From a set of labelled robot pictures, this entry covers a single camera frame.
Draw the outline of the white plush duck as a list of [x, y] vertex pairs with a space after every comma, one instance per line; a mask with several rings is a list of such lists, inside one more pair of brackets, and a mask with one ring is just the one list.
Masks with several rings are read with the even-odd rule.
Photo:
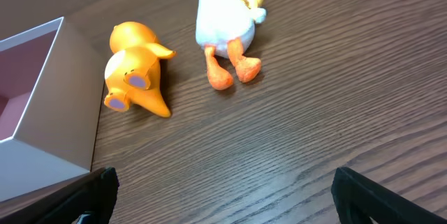
[[196, 42], [205, 53], [207, 78], [216, 90], [233, 84], [233, 77], [217, 57], [229, 59], [239, 81], [252, 81], [261, 71], [259, 58], [244, 52], [254, 39], [256, 25], [265, 21], [264, 0], [198, 0]]

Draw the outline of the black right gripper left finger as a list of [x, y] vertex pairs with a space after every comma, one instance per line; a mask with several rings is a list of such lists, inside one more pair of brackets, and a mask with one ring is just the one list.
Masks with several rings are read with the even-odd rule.
[[117, 201], [116, 169], [102, 167], [1, 218], [1, 224], [108, 224]]

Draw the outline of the orange dinosaur toy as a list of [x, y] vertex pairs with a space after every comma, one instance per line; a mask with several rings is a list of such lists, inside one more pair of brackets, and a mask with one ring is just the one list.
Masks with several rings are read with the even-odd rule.
[[118, 112], [136, 104], [160, 117], [169, 117], [171, 112], [160, 89], [160, 60], [172, 59], [176, 52], [162, 46], [156, 34], [138, 22], [114, 26], [110, 49], [113, 55], [104, 72], [108, 88], [104, 104]]

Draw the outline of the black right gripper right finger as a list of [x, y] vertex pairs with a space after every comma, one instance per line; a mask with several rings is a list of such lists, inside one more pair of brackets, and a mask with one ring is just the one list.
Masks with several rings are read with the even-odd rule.
[[446, 219], [348, 167], [336, 169], [331, 193], [341, 224], [446, 224]]

